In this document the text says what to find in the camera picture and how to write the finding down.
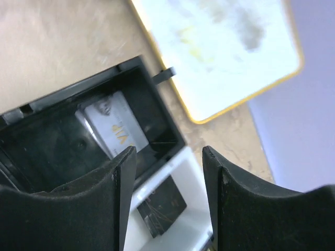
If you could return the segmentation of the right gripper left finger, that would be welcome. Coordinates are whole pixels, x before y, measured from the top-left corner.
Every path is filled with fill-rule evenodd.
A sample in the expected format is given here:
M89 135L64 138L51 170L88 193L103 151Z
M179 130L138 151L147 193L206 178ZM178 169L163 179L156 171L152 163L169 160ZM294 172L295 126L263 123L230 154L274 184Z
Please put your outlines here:
M123 250L136 162L130 146L51 192L1 185L1 250Z

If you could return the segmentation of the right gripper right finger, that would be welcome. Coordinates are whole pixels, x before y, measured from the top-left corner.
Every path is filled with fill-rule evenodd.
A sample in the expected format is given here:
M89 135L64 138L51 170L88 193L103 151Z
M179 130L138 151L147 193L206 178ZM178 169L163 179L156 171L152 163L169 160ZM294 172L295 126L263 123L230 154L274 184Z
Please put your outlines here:
M289 190L202 151L215 250L334 250L334 186Z

